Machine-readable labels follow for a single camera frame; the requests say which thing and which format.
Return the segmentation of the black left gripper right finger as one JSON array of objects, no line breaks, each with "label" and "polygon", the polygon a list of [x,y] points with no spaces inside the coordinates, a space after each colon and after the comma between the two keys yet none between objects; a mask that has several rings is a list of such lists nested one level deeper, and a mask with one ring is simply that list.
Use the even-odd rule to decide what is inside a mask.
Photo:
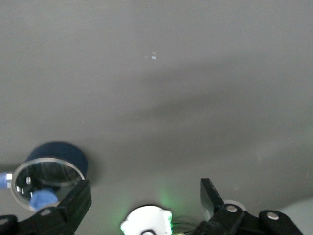
[{"label": "black left gripper right finger", "polygon": [[238,205],[225,203],[209,178],[200,179],[200,202],[210,216],[195,229],[197,235],[301,235],[280,211],[264,210],[257,217]]}]

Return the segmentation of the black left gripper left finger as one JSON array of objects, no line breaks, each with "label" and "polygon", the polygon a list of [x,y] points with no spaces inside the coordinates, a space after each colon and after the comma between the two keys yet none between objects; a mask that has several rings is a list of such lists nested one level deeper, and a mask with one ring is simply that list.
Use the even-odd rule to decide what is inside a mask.
[{"label": "black left gripper left finger", "polygon": [[91,207],[90,181],[80,181],[56,207],[46,207],[26,220],[0,217],[2,235],[73,235]]}]

